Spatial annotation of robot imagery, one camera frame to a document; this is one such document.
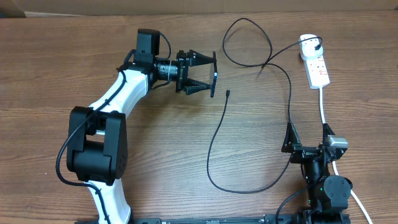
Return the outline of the blue-framed smartphone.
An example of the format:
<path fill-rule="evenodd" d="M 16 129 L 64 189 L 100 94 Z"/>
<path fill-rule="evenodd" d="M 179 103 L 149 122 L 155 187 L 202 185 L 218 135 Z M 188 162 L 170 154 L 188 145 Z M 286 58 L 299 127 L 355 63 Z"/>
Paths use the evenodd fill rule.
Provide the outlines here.
<path fill-rule="evenodd" d="M 210 66 L 210 97 L 213 98 L 215 94 L 216 81 L 218 78 L 216 52 L 213 51 L 213 61 Z"/>

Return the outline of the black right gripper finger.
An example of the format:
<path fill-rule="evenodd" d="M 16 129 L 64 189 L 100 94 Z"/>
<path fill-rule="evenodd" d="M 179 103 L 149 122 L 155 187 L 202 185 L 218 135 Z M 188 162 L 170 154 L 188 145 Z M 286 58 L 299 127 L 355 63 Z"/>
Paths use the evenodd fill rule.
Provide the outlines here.
<path fill-rule="evenodd" d="M 323 123 L 323 139 L 326 139 L 329 135 L 335 135 L 335 133 L 332 131 L 328 123 Z"/>
<path fill-rule="evenodd" d="M 301 147 L 302 143 L 299 139 L 297 130 L 294 124 L 289 121 L 287 123 L 286 134 L 282 144 L 281 152 L 293 153 L 294 151 L 299 150 Z"/>

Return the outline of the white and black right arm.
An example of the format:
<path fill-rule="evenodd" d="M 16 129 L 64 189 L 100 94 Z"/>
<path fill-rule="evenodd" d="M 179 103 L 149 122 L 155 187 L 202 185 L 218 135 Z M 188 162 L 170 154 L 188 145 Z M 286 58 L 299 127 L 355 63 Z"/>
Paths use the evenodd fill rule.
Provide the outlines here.
<path fill-rule="evenodd" d="M 349 223 L 343 211 L 348 208 L 352 182 L 346 177 L 332 175 L 328 165 L 340 159 L 348 149 L 346 138 L 336 135 L 328 124 L 323 124 L 323 139 L 318 146 L 303 146 L 292 122 L 287 123 L 282 152 L 290 154 L 290 162 L 299 164 L 306 181 L 304 189 L 285 199 L 275 214 L 275 222 L 287 223 Z M 280 218 L 283 206 L 295 196 L 307 192 L 308 207 Z"/>

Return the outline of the white power strip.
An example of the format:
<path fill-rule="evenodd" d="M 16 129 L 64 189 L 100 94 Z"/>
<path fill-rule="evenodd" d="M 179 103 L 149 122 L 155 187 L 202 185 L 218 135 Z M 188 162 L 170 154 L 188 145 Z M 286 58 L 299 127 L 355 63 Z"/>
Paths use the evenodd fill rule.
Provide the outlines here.
<path fill-rule="evenodd" d="M 310 89 L 323 88 L 330 79 L 323 56 L 303 61 Z"/>

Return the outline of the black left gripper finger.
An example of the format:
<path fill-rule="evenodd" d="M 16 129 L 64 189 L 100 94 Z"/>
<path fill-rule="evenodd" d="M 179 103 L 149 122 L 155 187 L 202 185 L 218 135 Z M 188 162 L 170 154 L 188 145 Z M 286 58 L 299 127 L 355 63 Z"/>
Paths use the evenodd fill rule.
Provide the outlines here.
<path fill-rule="evenodd" d="M 200 65 L 211 64 L 215 62 L 214 57 L 208 57 L 194 50 L 188 52 L 189 66 L 195 67 Z"/>
<path fill-rule="evenodd" d="M 191 95 L 203 90 L 209 90 L 211 85 L 205 82 L 188 78 L 184 84 L 184 92 L 186 95 Z"/>

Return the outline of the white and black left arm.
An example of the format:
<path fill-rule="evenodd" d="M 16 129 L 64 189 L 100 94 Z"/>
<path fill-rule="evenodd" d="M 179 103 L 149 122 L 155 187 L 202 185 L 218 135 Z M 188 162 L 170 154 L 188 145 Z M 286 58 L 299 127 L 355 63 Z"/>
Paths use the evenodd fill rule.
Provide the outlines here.
<path fill-rule="evenodd" d="M 164 85 L 175 82 L 177 93 L 215 93 L 216 56 L 181 50 L 174 60 L 161 58 L 164 38 L 159 30 L 139 29 L 136 48 L 116 69 L 118 78 L 109 90 L 88 107 L 76 106 L 70 113 L 68 137 L 55 171 L 64 184 L 89 188 L 99 213 L 97 223 L 134 223 L 121 177 L 128 160 L 126 120 L 137 102 L 158 88 L 159 80 Z"/>

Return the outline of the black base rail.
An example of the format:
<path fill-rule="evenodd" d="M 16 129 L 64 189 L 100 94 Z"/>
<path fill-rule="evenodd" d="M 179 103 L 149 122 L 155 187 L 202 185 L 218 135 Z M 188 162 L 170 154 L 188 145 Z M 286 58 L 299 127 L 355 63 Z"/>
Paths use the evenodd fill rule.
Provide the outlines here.
<path fill-rule="evenodd" d="M 343 215 L 342 221 L 320 219 L 306 219 L 296 214 L 279 215 L 278 223 L 294 224 L 294 223 L 342 223 L 350 224 L 349 215 Z M 161 220 L 160 218 L 137 218 L 127 221 L 128 224 L 276 224 L 275 215 L 264 215 L 263 217 L 239 217 L 239 218 L 189 218 L 189 219 L 171 219 Z"/>

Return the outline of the white charger plug adapter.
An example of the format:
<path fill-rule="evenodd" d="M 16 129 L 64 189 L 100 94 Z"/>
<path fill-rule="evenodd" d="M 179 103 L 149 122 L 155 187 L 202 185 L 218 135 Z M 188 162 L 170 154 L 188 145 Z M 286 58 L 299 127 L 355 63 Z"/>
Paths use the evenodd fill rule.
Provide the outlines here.
<path fill-rule="evenodd" d="M 314 34 L 302 34 L 299 37 L 300 56 L 302 60 L 311 60 L 323 55 L 323 39 Z"/>

